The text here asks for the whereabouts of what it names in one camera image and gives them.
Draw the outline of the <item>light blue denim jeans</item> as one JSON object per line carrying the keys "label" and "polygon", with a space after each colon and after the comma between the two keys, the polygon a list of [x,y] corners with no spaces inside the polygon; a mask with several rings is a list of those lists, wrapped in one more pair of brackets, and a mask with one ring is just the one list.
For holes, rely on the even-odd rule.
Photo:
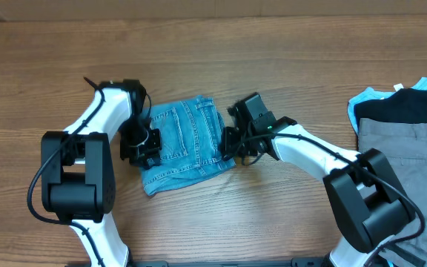
{"label": "light blue denim jeans", "polygon": [[222,159],[225,124],[212,98],[197,96],[152,107],[150,126],[160,130],[160,165],[141,170],[148,196],[214,178],[235,167]]}

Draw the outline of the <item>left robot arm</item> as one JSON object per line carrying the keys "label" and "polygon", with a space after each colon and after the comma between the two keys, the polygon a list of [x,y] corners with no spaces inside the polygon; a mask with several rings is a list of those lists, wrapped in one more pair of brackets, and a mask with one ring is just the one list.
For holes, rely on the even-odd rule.
{"label": "left robot arm", "polygon": [[110,143],[120,135],[120,157],[144,169],[160,164],[161,136],[150,127],[149,98],[138,79],[89,83],[93,101],[63,131],[41,140],[41,167],[28,188],[27,206],[38,220],[70,227],[91,266],[133,266],[119,235],[113,206],[116,179]]}

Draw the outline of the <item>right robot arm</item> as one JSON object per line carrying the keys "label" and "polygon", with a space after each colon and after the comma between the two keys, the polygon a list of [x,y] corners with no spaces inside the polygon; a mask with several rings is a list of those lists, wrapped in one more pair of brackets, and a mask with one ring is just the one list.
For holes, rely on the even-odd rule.
{"label": "right robot arm", "polygon": [[422,213],[412,202],[386,156],[332,145],[291,118],[238,120],[222,132],[224,159],[261,157],[291,163],[325,186],[342,235],[324,266],[372,266],[384,248]]}

